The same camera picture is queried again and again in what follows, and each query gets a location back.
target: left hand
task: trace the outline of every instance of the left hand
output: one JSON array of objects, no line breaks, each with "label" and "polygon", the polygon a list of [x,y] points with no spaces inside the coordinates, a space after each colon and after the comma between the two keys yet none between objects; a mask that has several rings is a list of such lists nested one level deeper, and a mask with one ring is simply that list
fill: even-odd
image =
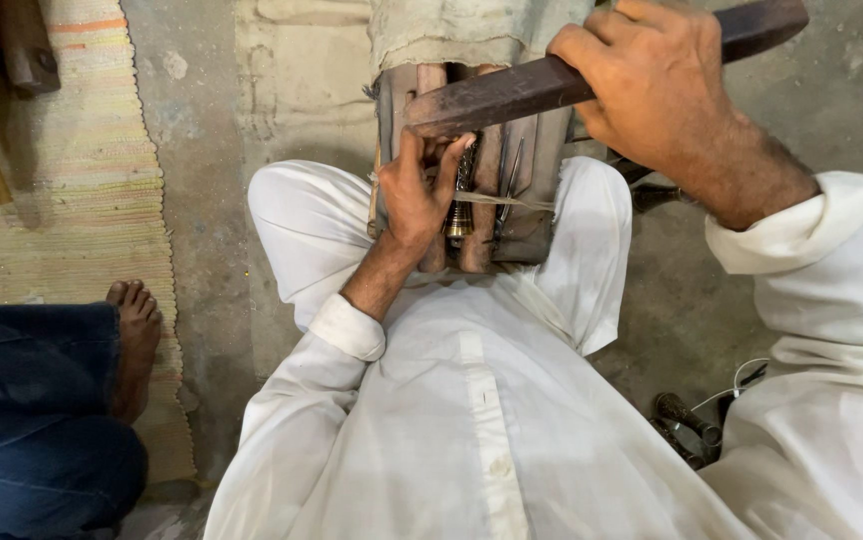
[{"label": "left hand", "polygon": [[[401,130],[399,153],[377,170],[377,179],[388,210],[390,235],[418,259],[425,254],[455,194],[455,177],[465,148],[475,140],[465,133],[458,140],[424,139],[408,128]],[[438,164],[438,175],[429,178],[425,169]]]}]

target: shirt button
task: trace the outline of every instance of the shirt button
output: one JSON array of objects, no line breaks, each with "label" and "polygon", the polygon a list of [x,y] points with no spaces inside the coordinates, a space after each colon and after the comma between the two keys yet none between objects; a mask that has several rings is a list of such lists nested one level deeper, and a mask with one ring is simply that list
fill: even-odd
[{"label": "shirt button", "polygon": [[488,472],[496,477],[507,477],[511,472],[511,459],[499,457],[492,461],[491,467],[488,467]]}]

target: lap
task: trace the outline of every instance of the lap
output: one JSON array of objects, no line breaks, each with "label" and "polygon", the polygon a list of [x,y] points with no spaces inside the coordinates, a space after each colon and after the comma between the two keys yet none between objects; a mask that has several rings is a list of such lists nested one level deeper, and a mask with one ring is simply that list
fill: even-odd
[{"label": "lap", "polygon": [[[535,285],[570,325],[582,355],[617,336],[631,242],[629,188],[612,167],[590,157],[562,162],[548,259]],[[322,303],[339,291],[371,247],[366,232],[368,182],[310,161],[260,169],[248,204],[281,300],[295,305],[307,328]]]}]

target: man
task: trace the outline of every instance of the man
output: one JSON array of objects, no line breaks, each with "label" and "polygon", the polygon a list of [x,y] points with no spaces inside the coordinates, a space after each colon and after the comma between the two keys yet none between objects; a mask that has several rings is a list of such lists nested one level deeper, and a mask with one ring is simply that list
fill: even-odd
[{"label": "man", "polygon": [[702,202],[727,271],[786,334],[693,472],[582,358],[616,336],[630,242],[622,178],[563,163],[547,263],[408,281],[470,135],[405,131],[360,179],[287,161],[249,204],[306,330],[245,412],[208,539],[863,537],[863,175],[813,176],[729,101],[713,16],[621,0],[548,52],[597,100],[589,134]]},{"label": "man", "polygon": [[114,538],[145,488],[130,427],[162,313],[139,280],[105,301],[0,305],[0,538]]}]

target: denim fabric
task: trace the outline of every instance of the denim fabric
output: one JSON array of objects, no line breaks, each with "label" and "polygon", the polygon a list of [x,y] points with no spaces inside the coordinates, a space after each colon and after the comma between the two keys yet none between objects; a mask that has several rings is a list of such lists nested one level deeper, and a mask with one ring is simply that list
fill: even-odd
[{"label": "denim fabric", "polygon": [[135,504],[148,459],[108,416],[118,363],[110,304],[0,305],[0,537],[107,528]]}]

